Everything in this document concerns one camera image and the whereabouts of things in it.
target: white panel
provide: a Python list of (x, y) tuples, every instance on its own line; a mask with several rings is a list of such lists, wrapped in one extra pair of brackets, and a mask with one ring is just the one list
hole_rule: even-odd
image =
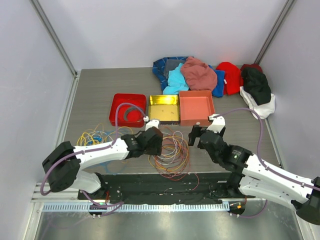
[(276, 95), (269, 121), (283, 165), (311, 179), (320, 176), (319, 9), (319, 0), (297, 1), (261, 62)]
[(0, 1), (0, 56), (0, 233), (17, 240), (73, 78), (27, 0)]
[(151, 67), (169, 56), (252, 63), (285, 0), (41, 0), (74, 67)]

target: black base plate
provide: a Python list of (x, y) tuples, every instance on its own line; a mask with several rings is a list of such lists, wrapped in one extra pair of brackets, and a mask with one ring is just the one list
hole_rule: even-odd
[[(221, 198), (243, 198), (242, 194), (230, 195), (226, 182), (229, 172), (187, 174), (179, 181), (172, 181), (160, 174), (102, 175), (108, 185), (111, 203), (125, 204), (215, 204)], [(86, 197), (79, 192), (79, 200)]]

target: gold tray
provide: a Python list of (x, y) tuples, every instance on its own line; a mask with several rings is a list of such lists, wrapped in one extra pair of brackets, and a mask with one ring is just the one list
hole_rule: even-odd
[(148, 115), (158, 119), (161, 124), (179, 124), (180, 102), (178, 95), (151, 95)]

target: tray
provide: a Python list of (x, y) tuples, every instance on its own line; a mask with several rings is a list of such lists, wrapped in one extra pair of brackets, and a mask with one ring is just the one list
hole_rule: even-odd
[(148, 115), (158, 119), (162, 125), (178, 125), (180, 122), (180, 103), (177, 95), (151, 95)]
[(181, 91), (180, 98), (180, 125), (209, 126), (208, 116), (215, 113), (212, 93), (209, 90)]
[[(109, 121), (112, 126), (116, 125), (116, 110), (117, 107), (122, 103), (130, 103), (134, 104), (140, 108), (144, 112), (146, 112), (147, 108), (147, 98), (143, 94), (134, 94), (134, 93), (117, 93), (113, 96), (113, 101), (109, 114)], [(143, 115), (139, 110), (132, 110), (127, 114), (127, 120), (124, 118), (124, 114), (130, 105), (124, 105), (120, 107), (118, 112), (118, 126), (119, 127), (131, 127), (131, 128), (142, 128), (145, 125), (143, 120)]]

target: white cloth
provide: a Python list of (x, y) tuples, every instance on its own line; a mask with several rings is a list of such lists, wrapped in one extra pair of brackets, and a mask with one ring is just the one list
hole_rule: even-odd
[(249, 108), (251, 110), (256, 111), (256, 113), (260, 116), (261, 119), (265, 119), (267, 118), (270, 114), (273, 114), (276, 110), (275, 107), (275, 95), (273, 93), (271, 93), (271, 100), (270, 102), (266, 103), (266, 104), (261, 104), (261, 105), (257, 105), (256, 101), (254, 100), (254, 98), (251, 96), (250, 93), (247, 93), (244, 90), (244, 87), (241, 86), (240, 87), (240, 95), (241, 97), (243, 97), (243, 100), (245, 101), (245, 103), (249, 106)]

